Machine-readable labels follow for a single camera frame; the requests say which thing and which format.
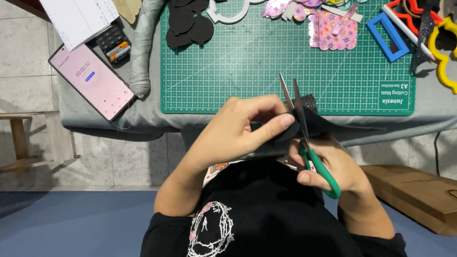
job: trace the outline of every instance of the phone screen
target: phone screen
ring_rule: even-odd
[[[122,80],[85,44],[71,52],[62,46],[49,63],[109,121],[134,97]]]

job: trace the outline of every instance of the fingernail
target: fingernail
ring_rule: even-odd
[[[300,183],[308,183],[309,181],[309,175],[308,174],[305,174],[303,177],[302,177],[302,181]]]
[[[285,114],[283,116],[284,117],[282,118],[281,123],[285,128],[292,125],[292,123],[295,121],[295,118],[290,114]]]

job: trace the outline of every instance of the black shirt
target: black shirt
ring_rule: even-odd
[[[231,164],[202,191],[195,217],[155,213],[142,257],[406,256],[391,240],[350,234],[322,192],[275,160]]]

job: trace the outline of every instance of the blue mat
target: blue mat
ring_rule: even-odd
[[[0,192],[0,256],[139,256],[156,191]],[[324,195],[336,215],[337,202]],[[457,256],[457,237],[434,235],[384,206],[409,256]]]

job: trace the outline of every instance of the gray yarn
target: gray yarn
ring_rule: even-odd
[[[151,51],[155,20],[164,3],[165,0],[143,0],[143,6],[138,16],[135,40],[130,53],[129,85],[130,90],[138,98],[143,98],[151,89],[148,71],[149,52]]]

